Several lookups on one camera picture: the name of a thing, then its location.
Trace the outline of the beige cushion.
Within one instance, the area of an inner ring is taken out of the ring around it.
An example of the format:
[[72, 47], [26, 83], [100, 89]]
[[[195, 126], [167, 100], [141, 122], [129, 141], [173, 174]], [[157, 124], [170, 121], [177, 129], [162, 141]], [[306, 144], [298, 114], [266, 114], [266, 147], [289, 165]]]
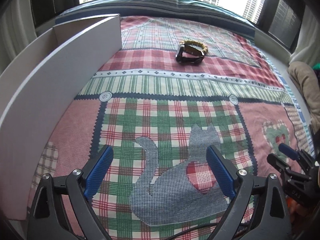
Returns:
[[300, 61], [290, 63], [287, 72], [306, 101], [313, 132], [317, 133], [319, 131], [319, 83], [316, 73], [309, 65]]

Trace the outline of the white curtain right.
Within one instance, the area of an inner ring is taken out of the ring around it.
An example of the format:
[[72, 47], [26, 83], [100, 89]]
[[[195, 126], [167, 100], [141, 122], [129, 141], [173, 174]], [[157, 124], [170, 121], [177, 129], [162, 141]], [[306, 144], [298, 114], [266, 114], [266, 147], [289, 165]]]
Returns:
[[290, 56], [289, 63], [300, 61], [310, 67], [319, 63], [319, 31], [319, 21], [306, 6], [297, 46]]

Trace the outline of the white curtain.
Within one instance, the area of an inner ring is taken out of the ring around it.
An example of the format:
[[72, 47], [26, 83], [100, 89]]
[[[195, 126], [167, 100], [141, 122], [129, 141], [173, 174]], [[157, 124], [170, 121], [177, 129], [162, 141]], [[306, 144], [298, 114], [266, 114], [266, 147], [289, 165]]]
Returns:
[[289, 63], [300, 61], [310, 67], [319, 63], [319, 31], [319, 21], [306, 6], [297, 46], [290, 56]]
[[1, 72], [37, 38], [30, 0], [9, 0], [1, 10]]

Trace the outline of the patchwork plaid bed quilt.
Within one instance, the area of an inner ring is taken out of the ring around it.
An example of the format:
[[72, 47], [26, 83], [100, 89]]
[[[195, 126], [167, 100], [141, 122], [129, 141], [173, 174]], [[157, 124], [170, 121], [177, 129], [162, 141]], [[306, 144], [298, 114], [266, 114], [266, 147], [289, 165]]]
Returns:
[[[104, 145], [113, 161], [92, 207], [113, 239], [206, 239], [229, 204], [207, 161], [215, 147], [255, 176], [274, 172], [282, 142], [313, 152], [298, 103], [275, 66], [245, 38], [194, 21], [128, 16], [122, 49], [74, 98], [50, 136], [30, 188], [40, 176], [82, 168]], [[204, 52], [179, 64], [185, 43]]]

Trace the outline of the white curtain left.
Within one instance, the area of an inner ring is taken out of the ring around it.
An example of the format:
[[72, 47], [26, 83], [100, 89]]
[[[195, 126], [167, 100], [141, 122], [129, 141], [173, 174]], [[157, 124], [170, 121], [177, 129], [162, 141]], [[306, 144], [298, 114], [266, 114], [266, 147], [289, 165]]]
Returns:
[[37, 38], [30, 0], [9, 0], [1, 10], [1, 72]]

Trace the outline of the white cardboard box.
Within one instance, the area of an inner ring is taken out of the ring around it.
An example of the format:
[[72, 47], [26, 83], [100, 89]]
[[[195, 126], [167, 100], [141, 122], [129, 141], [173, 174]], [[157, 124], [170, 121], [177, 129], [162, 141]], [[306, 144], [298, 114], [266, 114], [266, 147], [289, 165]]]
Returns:
[[118, 14], [48, 29], [1, 74], [1, 210], [24, 220], [49, 137], [84, 85], [122, 47]]

